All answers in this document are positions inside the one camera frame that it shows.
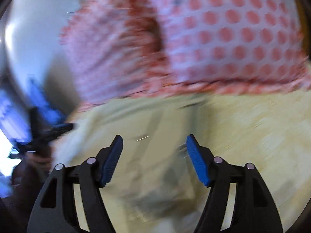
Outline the person's left hand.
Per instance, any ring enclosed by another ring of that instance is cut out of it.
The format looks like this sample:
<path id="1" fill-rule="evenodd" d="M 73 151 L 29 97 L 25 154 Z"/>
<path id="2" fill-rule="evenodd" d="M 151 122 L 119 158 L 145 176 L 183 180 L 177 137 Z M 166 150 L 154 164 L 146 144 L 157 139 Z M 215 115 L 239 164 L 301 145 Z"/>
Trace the person's left hand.
<path id="1" fill-rule="evenodd" d="M 27 152 L 26 162 L 38 173 L 49 173 L 52 169 L 52 157 L 41 157 L 36 153 Z"/>

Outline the person's dark sleeve forearm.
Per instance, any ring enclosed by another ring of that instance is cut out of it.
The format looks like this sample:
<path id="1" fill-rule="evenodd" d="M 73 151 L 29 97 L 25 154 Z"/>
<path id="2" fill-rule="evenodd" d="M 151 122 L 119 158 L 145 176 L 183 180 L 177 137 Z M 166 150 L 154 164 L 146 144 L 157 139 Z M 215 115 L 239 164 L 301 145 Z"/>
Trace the person's dark sleeve forearm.
<path id="1" fill-rule="evenodd" d="M 1 232 L 27 232 L 34 203 L 43 187 L 40 174 L 26 159 L 14 167 L 12 194 L 1 197 Z"/>

